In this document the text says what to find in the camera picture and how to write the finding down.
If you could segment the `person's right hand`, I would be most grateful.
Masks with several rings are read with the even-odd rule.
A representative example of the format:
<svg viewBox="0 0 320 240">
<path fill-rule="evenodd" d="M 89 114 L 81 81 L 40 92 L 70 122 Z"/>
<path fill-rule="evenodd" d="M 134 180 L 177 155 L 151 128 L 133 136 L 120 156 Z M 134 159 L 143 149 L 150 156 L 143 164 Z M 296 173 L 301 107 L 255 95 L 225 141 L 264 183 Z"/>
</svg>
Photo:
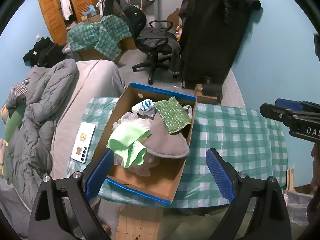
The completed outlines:
<svg viewBox="0 0 320 240">
<path fill-rule="evenodd" d="M 311 151 L 311 156 L 313 157 L 311 191 L 316 192 L 319 188 L 320 179 L 319 144 L 314 144 L 313 149 Z"/>
</svg>

